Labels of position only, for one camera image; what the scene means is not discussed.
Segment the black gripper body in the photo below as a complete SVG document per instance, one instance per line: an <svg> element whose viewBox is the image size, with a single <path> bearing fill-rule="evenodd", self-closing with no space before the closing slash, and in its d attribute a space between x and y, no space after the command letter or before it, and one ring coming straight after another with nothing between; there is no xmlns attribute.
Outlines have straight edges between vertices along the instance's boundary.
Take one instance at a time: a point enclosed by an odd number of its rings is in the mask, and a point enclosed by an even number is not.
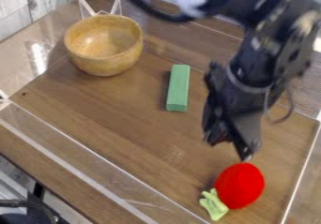
<svg viewBox="0 0 321 224"><path fill-rule="evenodd" d="M264 115L266 108L276 103L285 91L284 80L274 80L262 87L246 85L237 79L232 67L222 67L217 62L210 63L205 84L209 88L205 109L225 114L230 134L233 134L232 118L253 112Z"/></svg>

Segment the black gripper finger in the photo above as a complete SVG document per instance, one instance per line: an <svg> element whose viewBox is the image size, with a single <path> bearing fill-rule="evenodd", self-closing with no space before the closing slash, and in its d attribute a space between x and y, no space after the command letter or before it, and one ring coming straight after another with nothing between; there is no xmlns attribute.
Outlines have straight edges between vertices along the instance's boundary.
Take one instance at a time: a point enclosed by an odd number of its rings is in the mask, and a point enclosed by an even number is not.
<svg viewBox="0 0 321 224"><path fill-rule="evenodd" d="M232 142L228 118L224 113L205 109L202 116L204 141L216 146L222 142Z"/></svg>
<svg viewBox="0 0 321 224"><path fill-rule="evenodd" d="M242 161L250 160L262 146L261 117L253 112L232 118L233 144Z"/></svg>

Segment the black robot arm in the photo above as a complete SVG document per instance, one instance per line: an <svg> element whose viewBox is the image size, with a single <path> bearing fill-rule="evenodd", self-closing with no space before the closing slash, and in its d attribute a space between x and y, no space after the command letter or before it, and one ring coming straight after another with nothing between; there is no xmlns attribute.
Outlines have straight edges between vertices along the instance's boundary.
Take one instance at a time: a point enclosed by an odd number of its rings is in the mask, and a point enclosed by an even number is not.
<svg viewBox="0 0 321 224"><path fill-rule="evenodd" d="M175 14L145 0L131 1L167 22L221 15L245 28L230 62L225 66L210 62L202 128L209 145L232 142L240 158L250 159L261 148L261 119L311 67L321 0L175 0Z"/></svg>

